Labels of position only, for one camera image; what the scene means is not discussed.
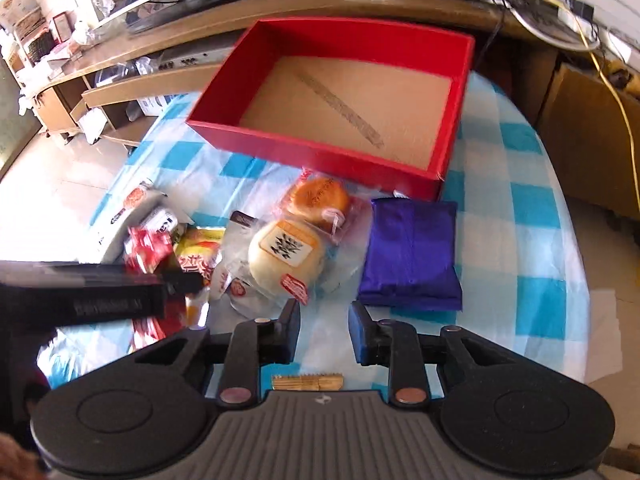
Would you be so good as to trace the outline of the white Kaprons wafer pack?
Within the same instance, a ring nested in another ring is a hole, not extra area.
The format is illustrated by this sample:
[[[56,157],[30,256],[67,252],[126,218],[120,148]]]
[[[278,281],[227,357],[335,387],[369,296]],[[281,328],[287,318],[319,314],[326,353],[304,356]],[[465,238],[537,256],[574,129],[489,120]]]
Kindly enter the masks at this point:
[[[175,211],[158,206],[142,221],[141,227],[153,233],[168,234],[174,244],[180,240],[186,232],[188,222],[179,217]]]

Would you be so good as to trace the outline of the white round bun pack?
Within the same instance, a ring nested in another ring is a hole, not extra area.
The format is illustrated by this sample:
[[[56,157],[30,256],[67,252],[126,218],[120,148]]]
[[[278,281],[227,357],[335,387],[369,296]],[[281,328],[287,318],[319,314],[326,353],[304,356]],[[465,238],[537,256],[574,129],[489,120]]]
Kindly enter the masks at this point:
[[[292,218],[259,221],[262,226],[248,248],[255,286],[234,280],[224,293],[239,315],[273,318],[286,300],[308,304],[349,279],[349,260],[329,237]]]

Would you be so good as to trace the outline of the yellow dried mango bag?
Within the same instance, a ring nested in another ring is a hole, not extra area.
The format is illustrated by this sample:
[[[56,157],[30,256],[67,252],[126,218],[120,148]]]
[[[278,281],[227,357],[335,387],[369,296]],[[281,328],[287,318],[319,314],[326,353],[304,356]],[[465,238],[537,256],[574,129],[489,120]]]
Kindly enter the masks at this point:
[[[198,272],[204,283],[198,292],[186,294],[185,326],[197,326],[208,304],[210,281],[217,265],[218,252],[225,230],[225,228],[189,226],[175,247],[175,255],[181,269],[186,272]]]

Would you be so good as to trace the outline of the blue white checkered tablecloth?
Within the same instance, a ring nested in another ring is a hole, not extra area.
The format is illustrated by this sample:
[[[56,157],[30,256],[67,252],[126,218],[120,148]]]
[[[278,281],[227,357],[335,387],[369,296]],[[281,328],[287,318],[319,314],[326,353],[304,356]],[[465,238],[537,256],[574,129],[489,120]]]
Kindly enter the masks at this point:
[[[346,388],[385,390],[382,366],[363,366],[348,332],[350,307],[411,324],[421,334],[457,325],[520,356],[583,380],[589,292],[566,203],[537,133],[481,76],[466,85],[460,127],[437,200],[384,195],[355,183],[356,209],[337,236],[320,235],[318,278],[276,277],[310,252],[305,223],[285,195],[311,171],[217,150],[188,126],[195,103],[175,99],[157,119],[78,235],[77,258],[96,263],[125,198],[149,191],[224,239],[207,325],[274,318],[300,300],[295,356],[260,373],[339,374]]]

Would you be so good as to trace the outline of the white chicken snack pouch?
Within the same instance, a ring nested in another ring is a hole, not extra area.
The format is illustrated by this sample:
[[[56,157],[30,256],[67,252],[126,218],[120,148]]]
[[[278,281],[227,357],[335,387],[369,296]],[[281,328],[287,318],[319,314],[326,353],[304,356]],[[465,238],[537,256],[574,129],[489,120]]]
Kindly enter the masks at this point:
[[[246,283],[250,287],[255,286],[248,266],[248,248],[261,226],[259,220],[242,211],[232,212],[210,278],[210,301],[219,300],[234,280]]]

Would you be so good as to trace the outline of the white box under shelf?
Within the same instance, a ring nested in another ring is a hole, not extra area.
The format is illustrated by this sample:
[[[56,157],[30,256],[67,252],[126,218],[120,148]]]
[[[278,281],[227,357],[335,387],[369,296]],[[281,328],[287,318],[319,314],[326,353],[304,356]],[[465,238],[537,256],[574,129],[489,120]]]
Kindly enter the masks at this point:
[[[147,98],[137,99],[137,103],[144,116],[157,117],[163,114],[175,97],[175,94],[170,94],[169,96],[148,96]]]

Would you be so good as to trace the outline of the purple foil snack pack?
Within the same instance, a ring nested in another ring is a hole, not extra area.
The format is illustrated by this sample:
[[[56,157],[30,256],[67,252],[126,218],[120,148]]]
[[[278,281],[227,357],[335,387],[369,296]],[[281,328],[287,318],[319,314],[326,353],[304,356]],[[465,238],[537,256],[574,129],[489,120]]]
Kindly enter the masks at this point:
[[[453,202],[374,200],[357,300],[371,307],[460,311],[457,210]]]

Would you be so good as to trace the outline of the white noodle snack bag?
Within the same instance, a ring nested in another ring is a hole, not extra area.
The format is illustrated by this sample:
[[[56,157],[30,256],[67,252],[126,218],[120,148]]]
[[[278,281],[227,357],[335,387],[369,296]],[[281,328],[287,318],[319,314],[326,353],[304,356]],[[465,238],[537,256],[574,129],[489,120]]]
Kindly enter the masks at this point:
[[[124,251],[129,229],[158,206],[166,194],[142,182],[114,205],[104,207],[92,227],[85,253],[88,263],[113,263]]]

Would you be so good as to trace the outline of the red cardboard box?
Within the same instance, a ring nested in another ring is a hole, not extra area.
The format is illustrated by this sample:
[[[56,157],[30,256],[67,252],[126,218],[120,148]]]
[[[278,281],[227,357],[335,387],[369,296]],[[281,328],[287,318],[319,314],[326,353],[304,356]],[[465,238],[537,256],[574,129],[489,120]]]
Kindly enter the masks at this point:
[[[436,200],[456,140],[471,36],[364,18],[247,29],[188,118],[215,148]]]

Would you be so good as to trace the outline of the orange meat floss cake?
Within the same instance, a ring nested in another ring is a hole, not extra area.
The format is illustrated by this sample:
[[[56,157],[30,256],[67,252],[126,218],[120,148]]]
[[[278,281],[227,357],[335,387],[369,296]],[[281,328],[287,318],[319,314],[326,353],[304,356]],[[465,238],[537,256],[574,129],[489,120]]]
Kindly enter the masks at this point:
[[[345,181],[304,168],[283,194],[278,208],[337,245],[356,224],[364,201],[349,191]]]

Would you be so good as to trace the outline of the red Trolli gummy bag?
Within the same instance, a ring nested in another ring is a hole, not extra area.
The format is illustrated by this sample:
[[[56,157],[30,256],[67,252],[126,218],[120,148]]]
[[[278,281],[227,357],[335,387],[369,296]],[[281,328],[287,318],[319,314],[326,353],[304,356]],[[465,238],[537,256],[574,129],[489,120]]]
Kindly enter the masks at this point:
[[[171,273],[181,271],[174,253],[171,237],[166,232],[155,232],[142,226],[129,228],[129,240],[125,244],[125,263],[129,273],[155,274],[170,278]],[[186,326],[186,298],[180,292],[168,292],[164,314],[158,318],[142,318],[132,322],[130,352],[177,333]]]

